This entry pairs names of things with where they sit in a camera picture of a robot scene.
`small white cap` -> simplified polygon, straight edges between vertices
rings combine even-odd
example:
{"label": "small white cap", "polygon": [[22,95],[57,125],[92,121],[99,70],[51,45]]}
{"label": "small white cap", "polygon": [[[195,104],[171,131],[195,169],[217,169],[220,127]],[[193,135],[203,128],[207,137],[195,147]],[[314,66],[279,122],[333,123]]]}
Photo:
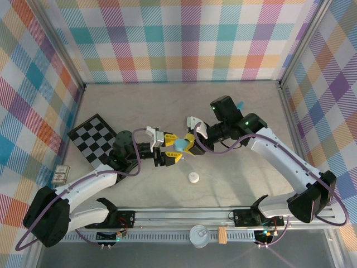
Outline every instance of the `small white cap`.
{"label": "small white cap", "polygon": [[200,179],[200,176],[195,173],[195,172],[191,172],[189,173],[189,180],[191,183],[197,183]]}

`white floor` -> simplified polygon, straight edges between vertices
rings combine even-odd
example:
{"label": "white floor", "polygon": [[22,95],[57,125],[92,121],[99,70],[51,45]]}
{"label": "white floor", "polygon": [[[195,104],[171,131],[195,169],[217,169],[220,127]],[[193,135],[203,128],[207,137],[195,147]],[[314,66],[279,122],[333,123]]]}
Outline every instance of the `white floor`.
{"label": "white floor", "polygon": [[[209,103],[222,95],[230,95],[236,103],[244,101],[243,115],[259,115],[292,148],[274,82],[91,84],[75,125],[99,113],[116,132],[151,126],[183,138],[187,116],[217,123]],[[148,138],[140,134],[137,140]],[[221,145],[215,149],[224,150]],[[71,166],[70,181],[93,169],[72,142],[65,163]],[[155,167],[153,160],[142,163],[138,176],[124,179],[92,200],[106,197],[119,207],[231,206],[251,205],[262,195],[292,191],[277,170],[245,147],[224,156],[185,155],[170,167]],[[187,179],[192,171],[200,175],[197,184]]]}

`plaid wall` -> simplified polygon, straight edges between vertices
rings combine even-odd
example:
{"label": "plaid wall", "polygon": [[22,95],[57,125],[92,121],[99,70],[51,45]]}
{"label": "plaid wall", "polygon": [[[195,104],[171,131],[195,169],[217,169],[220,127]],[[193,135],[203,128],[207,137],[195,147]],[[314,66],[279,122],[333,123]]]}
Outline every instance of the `plaid wall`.
{"label": "plaid wall", "polygon": [[37,190],[61,162],[79,91],[25,0],[0,0],[0,267]]}
{"label": "plaid wall", "polygon": [[293,45],[291,46],[290,48],[290,51],[287,55],[287,57],[285,58],[285,61],[284,61],[284,64],[283,64],[283,67],[281,68],[280,72],[279,72],[279,75],[278,75],[278,80],[281,80],[281,77],[283,76],[286,68],[288,67],[289,63],[290,63],[290,60],[291,58],[293,57],[294,53],[295,53],[295,50],[298,46],[298,44],[300,43],[301,39],[302,39],[302,36],[303,34],[305,33],[305,31],[307,30],[307,26],[308,24],[310,23],[311,21],[311,18],[312,16],[315,14],[315,11],[317,9],[317,7],[319,6],[320,2],[322,0],[314,0],[313,1],[313,4],[311,5],[311,8],[305,18],[305,20],[303,21],[303,24],[299,30],[299,33],[297,34],[295,40],[294,40],[294,43]]}
{"label": "plaid wall", "polygon": [[95,83],[276,79],[318,1],[41,0]]}
{"label": "plaid wall", "polygon": [[357,1],[335,0],[304,52],[287,94],[308,160],[337,176],[357,251]]}

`checkerboard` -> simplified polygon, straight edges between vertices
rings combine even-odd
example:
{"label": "checkerboard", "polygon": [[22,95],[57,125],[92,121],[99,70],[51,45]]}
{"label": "checkerboard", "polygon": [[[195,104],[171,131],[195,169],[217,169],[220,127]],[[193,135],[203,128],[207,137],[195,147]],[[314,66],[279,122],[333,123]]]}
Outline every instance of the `checkerboard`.
{"label": "checkerboard", "polygon": [[95,169],[106,163],[116,135],[98,114],[68,132],[69,138]]}

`wooden block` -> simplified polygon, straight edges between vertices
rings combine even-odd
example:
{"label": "wooden block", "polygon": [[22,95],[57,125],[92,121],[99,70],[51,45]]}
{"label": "wooden block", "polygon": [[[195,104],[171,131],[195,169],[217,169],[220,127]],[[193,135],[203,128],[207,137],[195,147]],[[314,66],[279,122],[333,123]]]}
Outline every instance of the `wooden block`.
{"label": "wooden block", "polygon": [[227,244],[227,228],[218,227],[218,243]]}

